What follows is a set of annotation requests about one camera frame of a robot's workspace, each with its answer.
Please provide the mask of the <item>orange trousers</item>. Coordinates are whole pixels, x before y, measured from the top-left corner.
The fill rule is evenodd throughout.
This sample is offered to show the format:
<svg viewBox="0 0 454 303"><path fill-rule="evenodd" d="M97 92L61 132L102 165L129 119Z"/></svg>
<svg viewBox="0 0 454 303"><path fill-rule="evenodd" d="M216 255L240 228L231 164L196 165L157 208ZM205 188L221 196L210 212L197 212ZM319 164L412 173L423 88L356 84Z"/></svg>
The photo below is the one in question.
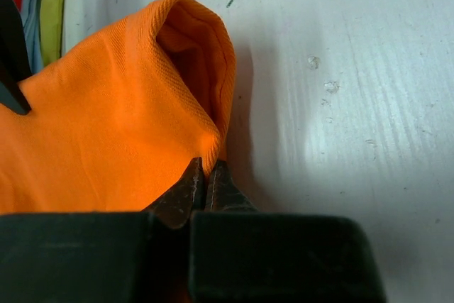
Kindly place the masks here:
<svg viewBox="0 0 454 303"><path fill-rule="evenodd" d="M226 157L236 77L221 18L157 0L19 84L1 109L1 212L140 211Z"/></svg>

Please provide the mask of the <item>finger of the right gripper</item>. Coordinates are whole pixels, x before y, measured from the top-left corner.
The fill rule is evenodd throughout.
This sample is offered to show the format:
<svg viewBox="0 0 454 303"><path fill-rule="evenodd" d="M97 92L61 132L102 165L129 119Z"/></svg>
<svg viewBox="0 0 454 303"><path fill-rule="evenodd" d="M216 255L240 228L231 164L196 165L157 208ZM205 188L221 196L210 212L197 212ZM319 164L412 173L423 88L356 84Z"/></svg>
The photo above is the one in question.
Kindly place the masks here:
<svg viewBox="0 0 454 303"><path fill-rule="evenodd" d="M26 41L21 15L13 0L1 0L1 104L19 115L27 115L31 106L18 83L29 78Z"/></svg>

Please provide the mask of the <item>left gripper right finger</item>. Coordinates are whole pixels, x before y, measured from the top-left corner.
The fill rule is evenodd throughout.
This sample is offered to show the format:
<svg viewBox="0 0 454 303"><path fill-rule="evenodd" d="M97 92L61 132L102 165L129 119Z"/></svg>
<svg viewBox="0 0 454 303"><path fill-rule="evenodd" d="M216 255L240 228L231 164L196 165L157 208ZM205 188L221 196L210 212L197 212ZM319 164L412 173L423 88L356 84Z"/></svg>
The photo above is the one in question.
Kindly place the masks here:
<svg viewBox="0 0 454 303"><path fill-rule="evenodd" d="M385 302L372 248L345 217L258 211L213 169L205 207L192 215L194 302Z"/></svg>

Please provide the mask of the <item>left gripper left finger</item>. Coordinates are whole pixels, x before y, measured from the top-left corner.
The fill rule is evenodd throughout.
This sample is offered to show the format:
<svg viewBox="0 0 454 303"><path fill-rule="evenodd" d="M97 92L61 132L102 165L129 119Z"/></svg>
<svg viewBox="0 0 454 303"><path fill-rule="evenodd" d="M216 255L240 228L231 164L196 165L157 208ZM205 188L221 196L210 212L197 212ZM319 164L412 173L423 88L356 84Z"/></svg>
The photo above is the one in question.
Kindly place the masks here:
<svg viewBox="0 0 454 303"><path fill-rule="evenodd" d="M1 217L2 302L188 302L201 159L142 211Z"/></svg>

